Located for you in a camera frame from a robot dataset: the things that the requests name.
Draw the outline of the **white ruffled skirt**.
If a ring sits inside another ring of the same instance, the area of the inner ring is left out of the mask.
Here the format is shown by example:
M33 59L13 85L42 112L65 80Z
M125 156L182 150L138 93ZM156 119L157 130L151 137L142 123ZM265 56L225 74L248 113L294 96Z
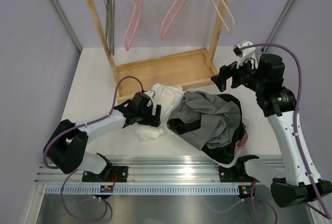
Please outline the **white ruffled skirt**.
M179 104L184 95L182 87L171 87L156 83L151 88L153 96L153 115L156 114L157 105L161 105L160 126L152 127L149 125L136 124L135 134L140 141L149 139L159 139L165 135L165 125L171 111Z

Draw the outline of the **pink velvet hanger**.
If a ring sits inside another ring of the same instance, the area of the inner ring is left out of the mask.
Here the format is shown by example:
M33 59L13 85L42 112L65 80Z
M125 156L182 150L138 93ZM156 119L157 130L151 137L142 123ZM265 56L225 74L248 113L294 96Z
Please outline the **pink velvet hanger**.
M174 8L176 7L176 5L179 3L180 0L175 0L174 3L172 4L172 6L170 7L170 9L168 10L168 12L166 13L164 19L162 20L161 23L161 27L160 27L160 38L161 40L164 40L171 28L171 26L173 25L175 19L177 18L177 16L179 15L179 13L182 11L182 9L184 8L184 6L187 4L187 2L189 0L183 0L182 3L179 5L179 7L177 8L177 10L175 11L174 15L172 16L172 18L168 21L172 11L174 10Z
M132 12L132 16L130 18L127 30L124 35L124 47L126 51L129 51L136 33L137 29L141 20L141 15L142 15L142 10L143 10L143 5L144 5L145 0L134 0L134 8Z

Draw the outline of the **pink pleated skirt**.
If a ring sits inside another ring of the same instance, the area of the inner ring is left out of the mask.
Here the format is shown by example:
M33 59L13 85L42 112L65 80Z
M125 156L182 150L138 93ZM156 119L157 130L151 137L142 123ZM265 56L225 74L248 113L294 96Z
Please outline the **pink pleated skirt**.
M243 126L243 130L244 130L244 134L243 134L242 138L236 142L236 146L234 149L235 152L242 149L246 145L247 140L248 140L248 133L247 133L246 125L242 124L242 126Z

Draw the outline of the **grey metal hanger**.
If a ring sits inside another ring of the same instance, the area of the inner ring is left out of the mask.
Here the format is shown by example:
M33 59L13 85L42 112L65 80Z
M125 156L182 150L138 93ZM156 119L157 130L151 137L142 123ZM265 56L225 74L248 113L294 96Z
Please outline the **grey metal hanger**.
M115 55L115 0L103 0L106 10L105 38L107 51Z
M105 6L105 40L108 54L113 54L113 0L102 0Z

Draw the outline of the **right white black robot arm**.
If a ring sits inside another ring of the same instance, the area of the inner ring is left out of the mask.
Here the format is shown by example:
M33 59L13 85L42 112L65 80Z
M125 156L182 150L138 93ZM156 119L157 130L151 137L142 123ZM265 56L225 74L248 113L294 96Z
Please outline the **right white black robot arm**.
M240 159L243 163L235 173L240 180L253 177L270 188L281 208L313 202L331 193L331 182L321 178L305 144L299 114L295 112L296 98L282 85L284 70L280 56L263 54L257 68L252 68L250 61L241 66L233 62L211 77L221 92L226 90L229 78L232 88L243 85L255 92L256 102L278 141L285 172L280 173L252 155Z

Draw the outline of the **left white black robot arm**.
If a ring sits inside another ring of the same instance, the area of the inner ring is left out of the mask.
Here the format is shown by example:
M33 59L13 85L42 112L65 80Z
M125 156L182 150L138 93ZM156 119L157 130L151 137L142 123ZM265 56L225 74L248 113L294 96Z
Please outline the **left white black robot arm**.
M119 174L100 153L86 151L93 140L136 123L151 127L161 124L161 105L154 105L153 90L138 92L130 100L112 108L110 113L85 123L61 121L44 147L43 159L49 159L64 174L83 171L84 182L111 182Z

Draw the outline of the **wooden clothes rack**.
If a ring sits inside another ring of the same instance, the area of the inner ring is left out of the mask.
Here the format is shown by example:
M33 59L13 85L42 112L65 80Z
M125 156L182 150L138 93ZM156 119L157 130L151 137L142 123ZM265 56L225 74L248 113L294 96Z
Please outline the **wooden clothes rack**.
M166 55L159 58L147 59L116 65L113 56L106 54L115 82L126 76L138 77L144 87L152 87L155 83L166 86L182 87L183 89L200 88L211 85L210 77L217 74L213 63L214 55L218 45L222 29L226 29L229 34L234 27L228 27L224 19L225 15L231 14L228 8L229 0L220 0L219 4L214 4L217 12L211 42L209 48L200 48L186 52ZM93 0L86 0L91 16L103 48L106 50L105 32Z

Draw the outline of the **white perforated plastic basket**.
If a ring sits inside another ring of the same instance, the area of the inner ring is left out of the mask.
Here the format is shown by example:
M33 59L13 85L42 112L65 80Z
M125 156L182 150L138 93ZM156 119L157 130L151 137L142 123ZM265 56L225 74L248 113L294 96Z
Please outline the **white perforated plastic basket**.
M170 131L226 168L232 167L240 157L240 150L235 152L234 149L244 134L242 124L242 121L227 124L224 118L218 116L201 116L191 123L185 123L180 118L167 122Z

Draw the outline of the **aluminium mounting rail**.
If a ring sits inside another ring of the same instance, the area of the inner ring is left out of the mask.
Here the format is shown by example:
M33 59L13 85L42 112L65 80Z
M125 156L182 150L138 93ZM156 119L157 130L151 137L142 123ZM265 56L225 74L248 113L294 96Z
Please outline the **aluminium mounting rail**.
M281 155L258 155L260 159L281 172L285 167ZM115 166L127 166L127 185L213 185L220 184L219 165L204 156L183 157L131 157L109 156ZM67 175L60 169L52 170L40 165L35 184L60 184ZM82 172L76 172L68 184L83 184Z

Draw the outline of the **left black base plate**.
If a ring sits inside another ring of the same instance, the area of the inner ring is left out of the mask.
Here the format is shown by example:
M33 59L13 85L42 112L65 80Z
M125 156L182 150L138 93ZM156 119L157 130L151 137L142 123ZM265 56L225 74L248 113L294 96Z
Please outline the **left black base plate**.
M84 183L126 183L128 178L128 166L112 166L107 167L100 174L84 171L82 182Z

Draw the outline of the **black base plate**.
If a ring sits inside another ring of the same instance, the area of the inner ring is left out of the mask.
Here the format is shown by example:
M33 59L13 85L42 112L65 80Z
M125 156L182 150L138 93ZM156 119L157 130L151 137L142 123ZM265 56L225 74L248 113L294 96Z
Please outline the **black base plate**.
M230 168L219 167L219 179L221 183L249 183L252 178L245 172L244 166L235 164Z
M128 166L112 166L107 167L100 174L84 171L82 182L84 183L126 183L128 178Z

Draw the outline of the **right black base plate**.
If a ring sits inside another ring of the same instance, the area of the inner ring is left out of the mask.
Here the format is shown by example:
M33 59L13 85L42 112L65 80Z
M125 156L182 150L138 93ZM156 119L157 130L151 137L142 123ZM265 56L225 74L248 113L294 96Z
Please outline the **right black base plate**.
M235 164L230 168L219 167L219 179L221 183L249 183L252 178L245 172L244 166Z

